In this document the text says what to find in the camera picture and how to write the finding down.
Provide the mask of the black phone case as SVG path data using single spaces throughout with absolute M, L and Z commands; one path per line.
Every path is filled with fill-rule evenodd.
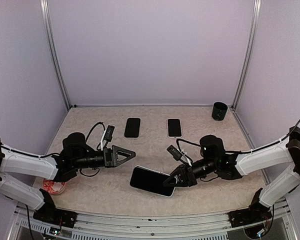
M 140 118 L 128 118 L 126 121 L 124 137 L 125 138 L 138 138 L 140 133 Z

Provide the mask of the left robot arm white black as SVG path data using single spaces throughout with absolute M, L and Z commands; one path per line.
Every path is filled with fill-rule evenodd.
M 62 146 L 60 153 L 39 156 L 8 147 L 0 139 L 0 194 L 24 203 L 35 214 L 53 223 L 60 218 L 60 211 L 51 195 L 42 188 L 32 188 L 17 180 L 11 173 L 65 183 L 75 178 L 78 170 L 116 168 L 136 156 L 134 151 L 116 145 L 93 149 L 81 132 L 70 134 L 62 141 Z

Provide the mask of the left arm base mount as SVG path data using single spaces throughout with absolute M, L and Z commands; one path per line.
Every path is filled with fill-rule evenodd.
M 34 212 L 33 218 L 59 227 L 74 228 L 78 214 L 63 209 L 40 209 Z

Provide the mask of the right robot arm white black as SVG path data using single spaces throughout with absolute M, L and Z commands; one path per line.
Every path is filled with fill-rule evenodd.
M 226 151 L 221 138 L 206 135 L 199 141 L 202 159 L 182 162 L 163 182 L 165 187 L 192 187 L 214 172 L 223 180 L 237 180 L 250 173 L 287 163 L 287 168 L 269 185 L 259 189 L 246 210 L 246 218 L 256 222 L 274 203 L 300 185 L 300 128 L 268 145 L 246 152 Z

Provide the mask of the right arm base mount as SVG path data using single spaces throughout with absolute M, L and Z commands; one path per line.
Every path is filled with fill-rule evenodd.
M 272 218 L 272 212 L 267 209 L 266 211 L 250 210 L 249 208 L 238 209 L 228 213 L 229 221 L 232 228 L 250 225 L 258 222 L 265 221 Z

